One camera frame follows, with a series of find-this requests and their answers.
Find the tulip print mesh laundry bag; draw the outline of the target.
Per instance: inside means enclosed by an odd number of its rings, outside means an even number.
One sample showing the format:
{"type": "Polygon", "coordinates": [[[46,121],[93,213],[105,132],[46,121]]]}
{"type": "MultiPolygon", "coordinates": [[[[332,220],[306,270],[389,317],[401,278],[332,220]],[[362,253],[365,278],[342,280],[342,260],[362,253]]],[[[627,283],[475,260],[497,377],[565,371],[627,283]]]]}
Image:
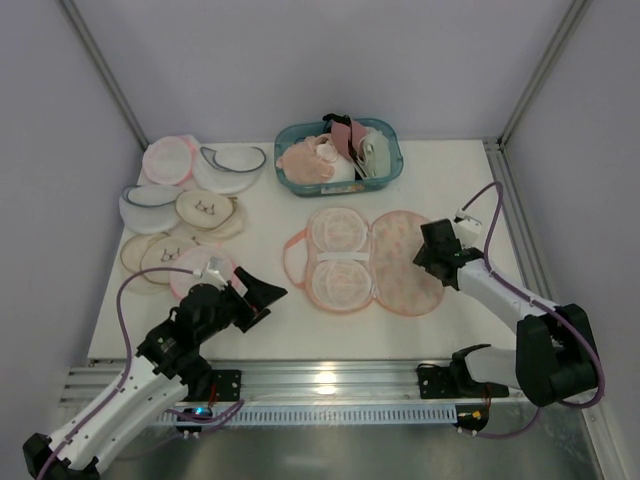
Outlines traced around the tulip print mesh laundry bag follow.
{"type": "Polygon", "coordinates": [[[284,244],[284,272],[328,312],[350,314],[375,302],[404,317],[426,315],[444,298],[442,284],[413,263],[426,223],[406,210],[373,222],[351,208],[319,210],[284,244]]]}

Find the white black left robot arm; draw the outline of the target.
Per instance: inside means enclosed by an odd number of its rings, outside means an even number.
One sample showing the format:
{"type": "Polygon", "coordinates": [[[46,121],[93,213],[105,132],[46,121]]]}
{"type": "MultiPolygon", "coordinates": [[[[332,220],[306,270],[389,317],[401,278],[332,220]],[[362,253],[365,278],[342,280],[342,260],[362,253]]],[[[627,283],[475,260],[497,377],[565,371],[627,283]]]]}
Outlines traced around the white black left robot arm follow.
{"type": "Polygon", "coordinates": [[[287,294],[241,267],[233,274],[240,289],[212,271],[195,271],[198,283],[168,318],[137,348],[125,348],[125,365],[111,384],[55,432],[26,440],[22,450],[29,475],[97,479],[157,415],[184,399],[208,395],[215,373],[201,356],[201,345],[231,326],[247,332],[287,294]]]}

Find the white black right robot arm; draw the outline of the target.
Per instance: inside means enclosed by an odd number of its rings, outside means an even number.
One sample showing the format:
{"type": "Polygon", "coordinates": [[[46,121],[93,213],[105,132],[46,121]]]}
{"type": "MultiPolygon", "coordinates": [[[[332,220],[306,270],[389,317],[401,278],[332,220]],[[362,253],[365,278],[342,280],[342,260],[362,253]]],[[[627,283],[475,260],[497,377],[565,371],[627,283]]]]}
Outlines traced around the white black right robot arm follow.
{"type": "Polygon", "coordinates": [[[520,289],[491,268],[485,255],[458,236],[460,220],[421,225],[423,244],[413,262],[440,283],[488,309],[516,337],[512,350],[478,344],[452,354],[438,373],[446,393],[477,397],[521,391],[538,407],[603,388],[602,366],[586,312],[576,304],[557,305],[520,289]]]}

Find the pink trim white laundry bag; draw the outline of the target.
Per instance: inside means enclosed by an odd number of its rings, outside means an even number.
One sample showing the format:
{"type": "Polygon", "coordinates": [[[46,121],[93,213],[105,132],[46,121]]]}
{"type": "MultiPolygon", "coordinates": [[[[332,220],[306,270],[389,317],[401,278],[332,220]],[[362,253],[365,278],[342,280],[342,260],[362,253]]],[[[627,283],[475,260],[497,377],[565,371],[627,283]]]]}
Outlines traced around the pink trim white laundry bag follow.
{"type": "Polygon", "coordinates": [[[213,246],[196,246],[181,254],[169,272],[169,286],[178,300],[198,284],[221,286],[230,282],[238,286],[235,262],[223,250],[213,246]]]}

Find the beige bra-logo laundry bag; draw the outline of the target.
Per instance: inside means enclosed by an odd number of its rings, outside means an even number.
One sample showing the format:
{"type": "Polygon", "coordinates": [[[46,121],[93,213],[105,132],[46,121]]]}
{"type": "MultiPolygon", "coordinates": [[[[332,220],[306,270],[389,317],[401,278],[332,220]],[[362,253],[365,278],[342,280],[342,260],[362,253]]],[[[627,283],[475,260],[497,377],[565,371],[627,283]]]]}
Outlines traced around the beige bra-logo laundry bag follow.
{"type": "Polygon", "coordinates": [[[246,210],[236,197],[194,189],[182,192],[175,211],[197,243],[231,239],[245,230],[246,210]]]}

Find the blue trim white laundry bag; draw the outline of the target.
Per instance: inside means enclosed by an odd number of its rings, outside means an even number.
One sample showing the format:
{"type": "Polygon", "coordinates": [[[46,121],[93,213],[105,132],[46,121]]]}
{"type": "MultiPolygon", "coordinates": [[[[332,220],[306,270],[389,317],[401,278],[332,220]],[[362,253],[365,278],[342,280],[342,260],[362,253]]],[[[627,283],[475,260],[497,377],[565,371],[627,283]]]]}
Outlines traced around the blue trim white laundry bag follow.
{"type": "Polygon", "coordinates": [[[200,188],[233,195],[251,187],[265,166],[265,152],[255,146],[199,147],[192,175],[200,188]]]}

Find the blue trim folded laundry bag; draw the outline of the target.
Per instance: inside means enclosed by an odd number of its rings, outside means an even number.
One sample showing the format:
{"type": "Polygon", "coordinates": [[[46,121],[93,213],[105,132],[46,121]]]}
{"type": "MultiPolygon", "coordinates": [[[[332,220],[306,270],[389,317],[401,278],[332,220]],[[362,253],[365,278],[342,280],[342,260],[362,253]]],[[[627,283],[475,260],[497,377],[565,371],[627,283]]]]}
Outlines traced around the blue trim folded laundry bag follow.
{"type": "Polygon", "coordinates": [[[183,192],[180,187],[156,184],[125,187],[118,200],[124,225],[143,235],[175,228],[180,222],[175,205],[183,192]]]}

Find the white bra in basket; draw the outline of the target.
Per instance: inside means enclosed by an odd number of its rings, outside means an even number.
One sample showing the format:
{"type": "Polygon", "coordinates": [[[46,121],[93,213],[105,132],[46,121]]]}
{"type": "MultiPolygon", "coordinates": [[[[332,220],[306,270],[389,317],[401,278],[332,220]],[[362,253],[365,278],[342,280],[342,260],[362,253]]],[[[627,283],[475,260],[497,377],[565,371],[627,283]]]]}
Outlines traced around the white bra in basket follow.
{"type": "Polygon", "coordinates": [[[315,154],[319,158],[319,175],[322,183],[353,181],[355,168],[350,160],[342,156],[329,135],[315,140],[315,154]]]}

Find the pink bra in basket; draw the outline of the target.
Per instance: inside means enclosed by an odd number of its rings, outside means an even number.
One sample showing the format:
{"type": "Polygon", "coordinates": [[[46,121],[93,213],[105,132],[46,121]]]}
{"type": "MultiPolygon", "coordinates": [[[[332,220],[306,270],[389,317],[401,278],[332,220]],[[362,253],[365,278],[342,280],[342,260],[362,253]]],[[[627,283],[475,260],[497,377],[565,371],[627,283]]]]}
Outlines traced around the pink bra in basket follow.
{"type": "Polygon", "coordinates": [[[328,182],[335,173],[337,150],[327,135],[308,136],[286,149],[276,161],[292,183],[312,185],[328,182]]]}

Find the pink white round laundry bag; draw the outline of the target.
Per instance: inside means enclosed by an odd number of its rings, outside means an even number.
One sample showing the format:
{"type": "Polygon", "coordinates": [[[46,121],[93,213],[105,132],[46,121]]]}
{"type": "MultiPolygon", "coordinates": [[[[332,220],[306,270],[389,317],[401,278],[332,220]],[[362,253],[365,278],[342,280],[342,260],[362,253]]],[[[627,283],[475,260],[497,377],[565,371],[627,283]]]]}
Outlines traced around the pink white round laundry bag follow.
{"type": "Polygon", "coordinates": [[[187,135],[166,136],[150,144],[142,157],[142,171],[153,183],[177,186],[192,176],[194,140],[187,135]]]}

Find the pale green garment in basket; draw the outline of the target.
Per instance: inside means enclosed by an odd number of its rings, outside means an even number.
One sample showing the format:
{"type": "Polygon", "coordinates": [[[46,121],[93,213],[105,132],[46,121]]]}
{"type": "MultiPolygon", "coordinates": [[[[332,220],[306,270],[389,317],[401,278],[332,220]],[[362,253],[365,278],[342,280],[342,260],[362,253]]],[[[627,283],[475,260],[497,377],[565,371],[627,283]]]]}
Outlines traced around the pale green garment in basket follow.
{"type": "Polygon", "coordinates": [[[366,134],[358,145],[358,157],[367,178],[385,177],[391,173],[389,140],[375,128],[366,128],[366,134]]]}

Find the teal plastic basket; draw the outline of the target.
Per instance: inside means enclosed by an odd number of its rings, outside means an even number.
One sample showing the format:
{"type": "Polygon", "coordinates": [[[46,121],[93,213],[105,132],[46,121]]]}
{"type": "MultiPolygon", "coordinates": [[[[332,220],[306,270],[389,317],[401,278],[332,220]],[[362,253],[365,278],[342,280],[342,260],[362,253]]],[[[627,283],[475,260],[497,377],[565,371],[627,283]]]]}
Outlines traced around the teal plastic basket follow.
{"type": "Polygon", "coordinates": [[[404,169],[395,130],[374,118],[327,114],[290,126],[274,142],[280,183],[300,197],[376,191],[404,169]]]}

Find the dark pink garment in basket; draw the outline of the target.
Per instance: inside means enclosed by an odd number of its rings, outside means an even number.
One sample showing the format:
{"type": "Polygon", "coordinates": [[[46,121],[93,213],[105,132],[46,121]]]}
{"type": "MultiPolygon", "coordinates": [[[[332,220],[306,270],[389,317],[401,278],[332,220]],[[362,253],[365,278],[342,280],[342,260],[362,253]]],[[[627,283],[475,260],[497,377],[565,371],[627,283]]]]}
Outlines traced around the dark pink garment in basket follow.
{"type": "Polygon", "coordinates": [[[322,121],[338,153],[345,158],[358,158],[360,144],[368,134],[367,128],[348,115],[328,113],[322,117],[322,121]]]}

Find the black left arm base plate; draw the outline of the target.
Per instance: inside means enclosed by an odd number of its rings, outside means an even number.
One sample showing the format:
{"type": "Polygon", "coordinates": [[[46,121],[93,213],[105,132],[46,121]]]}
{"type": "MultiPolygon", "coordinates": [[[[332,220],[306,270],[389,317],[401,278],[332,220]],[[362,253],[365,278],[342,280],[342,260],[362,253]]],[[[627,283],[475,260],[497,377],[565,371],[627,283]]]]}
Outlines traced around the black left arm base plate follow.
{"type": "Polygon", "coordinates": [[[240,399],[242,372],[240,370],[209,370],[200,373],[190,384],[187,400],[216,404],[240,399]]]}

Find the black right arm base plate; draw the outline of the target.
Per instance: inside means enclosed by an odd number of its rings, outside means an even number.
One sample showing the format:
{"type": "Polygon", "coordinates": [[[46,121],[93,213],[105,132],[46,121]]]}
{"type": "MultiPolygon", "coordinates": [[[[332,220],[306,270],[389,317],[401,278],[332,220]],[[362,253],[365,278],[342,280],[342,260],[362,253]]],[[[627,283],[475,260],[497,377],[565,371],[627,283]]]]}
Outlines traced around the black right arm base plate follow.
{"type": "Polygon", "coordinates": [[[422,399],[507,398],[509,388],[496,383],[472,380],[460,366],[421,363],[416,368],[422,399]]]}

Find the aluminium table rail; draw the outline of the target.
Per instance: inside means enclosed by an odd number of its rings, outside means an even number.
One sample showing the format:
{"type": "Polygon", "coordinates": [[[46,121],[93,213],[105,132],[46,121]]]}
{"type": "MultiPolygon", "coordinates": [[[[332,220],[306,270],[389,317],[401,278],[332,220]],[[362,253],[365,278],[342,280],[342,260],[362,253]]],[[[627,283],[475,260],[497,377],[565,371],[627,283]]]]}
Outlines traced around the aluminium table rail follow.
{"type": "MultiPolygon", "coordinates": [[[[449,359],[212,361],[214,369],[240,370],[239,399],[254,405],[346,405],[435,402],[422,400],[419,365],[448,366],[449,359]]],[[[105,389],[124,360],[91,360],[71,367],[59,407],[83,407],[105,389]]]]}

